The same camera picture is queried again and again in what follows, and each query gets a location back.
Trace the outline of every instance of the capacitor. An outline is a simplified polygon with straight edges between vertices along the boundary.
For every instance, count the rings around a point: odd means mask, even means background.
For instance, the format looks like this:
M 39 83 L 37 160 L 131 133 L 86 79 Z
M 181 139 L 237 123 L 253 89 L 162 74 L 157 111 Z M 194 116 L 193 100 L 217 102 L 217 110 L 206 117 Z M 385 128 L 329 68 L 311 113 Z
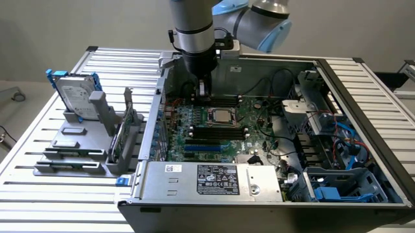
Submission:
M 262 108 L 262 100 L 258 100 L 258 101 L 254 103 L 254 108 L 255 108 L 255 109 L 261 109 L 261 108 Z
M 263 126 L 265 126 L 265 123 L 266 123 L 266 120 L 265 120 L 263 118 L 259 118 L 258 121 L 257 121 L 257 123 L 258 123 L 258 125 L 259 125 L 261 127 L 263 127 Z

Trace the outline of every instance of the blue pcie slot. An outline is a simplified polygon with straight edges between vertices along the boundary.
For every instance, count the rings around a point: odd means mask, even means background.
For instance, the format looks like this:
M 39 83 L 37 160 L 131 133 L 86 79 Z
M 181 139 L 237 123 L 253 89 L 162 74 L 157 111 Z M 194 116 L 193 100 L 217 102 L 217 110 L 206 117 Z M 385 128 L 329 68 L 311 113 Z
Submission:
M 199 147 L 199 146 L 185 146 L 186 151 L 213 151 L 221 152 L 222 148 L 219 147 Z

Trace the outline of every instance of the small white label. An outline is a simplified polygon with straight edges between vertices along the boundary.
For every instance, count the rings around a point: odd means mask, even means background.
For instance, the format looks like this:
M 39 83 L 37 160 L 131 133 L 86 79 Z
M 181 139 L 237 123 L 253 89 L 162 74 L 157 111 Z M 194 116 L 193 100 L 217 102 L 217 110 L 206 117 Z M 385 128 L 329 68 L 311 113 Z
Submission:
M 166 172 L 182 172 L 182 165 L 166 165 Z
M 231 72 L 242 72 L 242 67 L 231 67 Z

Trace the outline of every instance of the blue latch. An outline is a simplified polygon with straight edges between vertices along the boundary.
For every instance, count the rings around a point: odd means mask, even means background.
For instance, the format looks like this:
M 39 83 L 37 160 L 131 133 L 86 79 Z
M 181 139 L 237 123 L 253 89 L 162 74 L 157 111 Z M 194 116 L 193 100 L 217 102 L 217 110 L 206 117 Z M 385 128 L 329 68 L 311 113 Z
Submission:
M 65 76 L 67 76 L 67 75 L 69 75 L 69 72 L 65 71 L 65 70 L 58 70 L 58 71 L 55 71 L 55 73 L 54 73 L 54 76 L 59 76 L 59 77 L 65 77 Z
M 317 199 L 321 202 L 368 202 L 374 194 L 364 194 L 360 197 L 341 197 L 337 187 L 319 187 L 314 190 Z
M 129 178 L 119 177 L 119 178 L 117 179 L 115 186 L 117 186 L 117 187 L 129 187 L 129 181 L 130 181 Z
M 95 83 L 95 90 L 97 91 L 103 91 L 103 86 L 102 86 L 102 83 L 99 81 L 99 76 L 95 72 L 93 72 L 91 74 L 93 78 L 94 78 L 94 83 Z

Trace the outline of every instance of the motherboard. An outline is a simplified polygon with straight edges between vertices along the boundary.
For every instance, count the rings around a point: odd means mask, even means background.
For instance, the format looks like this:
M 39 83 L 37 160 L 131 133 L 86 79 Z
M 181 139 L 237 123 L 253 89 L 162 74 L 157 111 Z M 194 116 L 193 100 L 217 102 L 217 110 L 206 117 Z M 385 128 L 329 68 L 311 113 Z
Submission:
M 273 111 L 265 111 L 269 101 L 241 98 L 211 104 L 177 99 L 167 108 L 170 122 L 169 161 L 247 163 L 258 155 L 261 163 L 271 165 L 278 158 L 273 137 Z

